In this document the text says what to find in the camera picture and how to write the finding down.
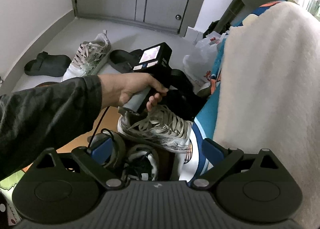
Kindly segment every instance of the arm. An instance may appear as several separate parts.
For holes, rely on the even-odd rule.
[[[148,74],[106,74],[0,96],[0,180],[45,148],[58,149],[92,130],[102,108],[122,106],[148,85],[162,95],[167,91]],[[148,108],[160,99],[150,98]]]

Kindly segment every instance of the finger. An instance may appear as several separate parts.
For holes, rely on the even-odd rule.
[[[164,87],[157,79],[153,78],[151,75],[149,75],[149,85],[156,89],[159,93],[161,93],[163,96],[167,94],[168,89]]]
[[[152,106],[156,106],[158,103],[154,96],[149,97],[149,102],[151,102]]]
[[[162,96],[159,93],[156,93],[154,96],[157,102],[162,101]]]
[[[149,101],[147,102],[147,110],[152,111],[152,104]]]

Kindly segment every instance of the ribbed gray panel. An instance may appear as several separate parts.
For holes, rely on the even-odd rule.
[[[107,192],[94,211],[77,221],[63,225],[39,225],[24,220],[15,228],[302,229],[292,220],[269,226],[237,221],[220,210],[208,192],[190,189],[184,181],[132,181],[123,190]]]

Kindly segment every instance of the device screen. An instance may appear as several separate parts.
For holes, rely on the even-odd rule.
[[[143,63],[143,62],[146,62],[146,61],[150,61],[150,60],[156,59],[157,55],[159,53],[159,49],[160,49],[160,45],[157,46],[157,47],[154,47],[154,48],[151,48],[149,50],[144,51],[139,63]]]

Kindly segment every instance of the door frame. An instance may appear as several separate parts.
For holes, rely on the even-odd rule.
[[[105,20],[111,20],[111,21],[117,21],[119,23],[126,23],[126,24],[130,24],[130,25],[137,25],[139,27],[145,27],[145,28],[151,28],[151,29],[157,29],[160,31],[165,31],[165,32],[171,32],[172,30],[169,28],[162,28],[159,26],[151,26],[142,22],[138,22],[138,21],[133,21],[133,20],[117,20],[115,18],[107,18],[107,17],[90,17],[90,16],[85,16],[85,15],[80,15],[77,11],[77,7],[76,7],[76,0],[71,0],[72,1],[72,6],[73,6],[73,10],[75,12],[75,16],[76,17],[82,17],[82,18],[92,18],[92,19],[105,19]],[[196,25],[202,4],[203,4],[204,0],[188,0],[187,1],[187,6],[186,9],[184,11],[182,20],[181,20],[181,25],[180,28],[178,30],[178,32],[176,34],[179,34],[180,36],[185,36],[186,31],[188,29],[188,27],[194,27]]]

